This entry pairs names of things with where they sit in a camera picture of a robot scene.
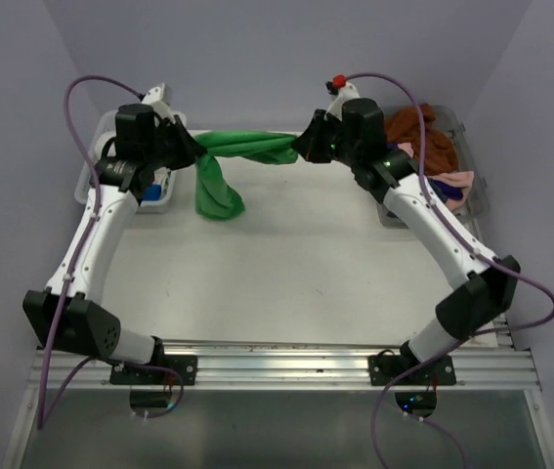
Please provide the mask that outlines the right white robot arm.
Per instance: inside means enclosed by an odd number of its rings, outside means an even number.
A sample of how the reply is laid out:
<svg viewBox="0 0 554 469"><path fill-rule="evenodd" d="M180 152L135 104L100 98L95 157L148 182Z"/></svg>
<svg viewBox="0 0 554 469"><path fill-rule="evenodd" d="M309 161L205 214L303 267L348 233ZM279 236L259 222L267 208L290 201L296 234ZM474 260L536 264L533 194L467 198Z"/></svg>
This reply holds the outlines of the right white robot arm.
<svg viewBox="0 0 554 469"><path fill-rule="evenodd" d="M450 347L509 309L520 266L512 256L498 257L465 229L419 177L414 159L388 145L383 126L377 103L355 98L339 110L316 110L292 148L311 163L348 166L358 185L411 229L446 277L451 294L401 347L401 376L417 384Z"/></svg>

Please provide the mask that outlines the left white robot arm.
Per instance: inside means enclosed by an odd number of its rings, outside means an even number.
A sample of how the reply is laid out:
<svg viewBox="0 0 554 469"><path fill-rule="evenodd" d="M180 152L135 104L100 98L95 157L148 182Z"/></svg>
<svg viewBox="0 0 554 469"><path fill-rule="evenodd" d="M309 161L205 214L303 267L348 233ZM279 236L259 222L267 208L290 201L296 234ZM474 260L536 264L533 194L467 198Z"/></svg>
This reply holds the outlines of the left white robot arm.
<svg viewBox="0 0 554 469"><path fill-rule="evenodd" d="M41 291L26 292L23 310L46 353L62 351L104 362L132 362L145 383L160 381L167 360L154 336L124 328L102 298L118 243L157 170L192 166L205 148L185 119L164 102L124 105L101 148L85 210L64 258Z"/></svg>

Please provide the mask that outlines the green towel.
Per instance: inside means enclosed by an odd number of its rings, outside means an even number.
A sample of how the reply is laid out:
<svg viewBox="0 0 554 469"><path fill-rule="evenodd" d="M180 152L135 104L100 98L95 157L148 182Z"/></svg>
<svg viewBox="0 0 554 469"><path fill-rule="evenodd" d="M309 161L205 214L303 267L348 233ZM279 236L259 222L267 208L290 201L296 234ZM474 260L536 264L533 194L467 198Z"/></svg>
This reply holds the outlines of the green towel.
<svg viewBox="0 0 554 469"><path fill-rule="evenodd" d="M195 164L194 209L212 221L230 221L246 210L235 185L236 170L292 165L299 159L291 147L296 139L291 133L212 130L195 139L206 148L206 154Z"/></svg>

